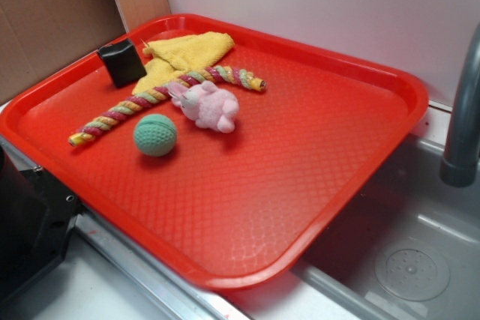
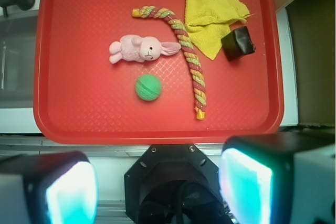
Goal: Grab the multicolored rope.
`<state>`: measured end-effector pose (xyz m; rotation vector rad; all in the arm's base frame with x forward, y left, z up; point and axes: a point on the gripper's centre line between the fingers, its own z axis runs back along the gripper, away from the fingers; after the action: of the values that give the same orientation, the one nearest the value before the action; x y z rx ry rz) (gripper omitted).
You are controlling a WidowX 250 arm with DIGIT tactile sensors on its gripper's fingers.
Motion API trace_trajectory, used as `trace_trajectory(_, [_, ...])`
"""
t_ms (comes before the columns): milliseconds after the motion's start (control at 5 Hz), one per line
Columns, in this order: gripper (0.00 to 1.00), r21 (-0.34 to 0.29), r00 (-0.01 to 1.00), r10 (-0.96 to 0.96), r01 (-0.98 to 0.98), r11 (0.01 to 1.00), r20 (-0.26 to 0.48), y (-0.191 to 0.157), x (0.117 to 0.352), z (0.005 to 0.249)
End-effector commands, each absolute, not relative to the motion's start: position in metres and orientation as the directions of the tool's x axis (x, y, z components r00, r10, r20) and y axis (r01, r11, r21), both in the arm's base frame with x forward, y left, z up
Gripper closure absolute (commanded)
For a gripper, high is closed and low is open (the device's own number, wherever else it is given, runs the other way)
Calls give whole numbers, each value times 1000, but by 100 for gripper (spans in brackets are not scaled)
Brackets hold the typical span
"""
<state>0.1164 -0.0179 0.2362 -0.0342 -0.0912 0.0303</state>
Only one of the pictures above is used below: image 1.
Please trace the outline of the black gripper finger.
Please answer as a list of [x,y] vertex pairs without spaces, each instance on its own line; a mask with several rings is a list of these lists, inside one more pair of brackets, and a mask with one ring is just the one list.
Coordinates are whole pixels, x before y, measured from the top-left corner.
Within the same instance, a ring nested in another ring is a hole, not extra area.
[[102,46],[97,54],[116,88],[123,88],[147,75],[131,39]]

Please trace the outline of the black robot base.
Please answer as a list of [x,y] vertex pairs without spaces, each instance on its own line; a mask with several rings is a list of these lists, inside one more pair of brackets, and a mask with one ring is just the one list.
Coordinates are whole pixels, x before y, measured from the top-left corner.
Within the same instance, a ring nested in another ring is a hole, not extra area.
[[65,259],[80,201],[47,170],[19,170],[1,150],[1,303]]

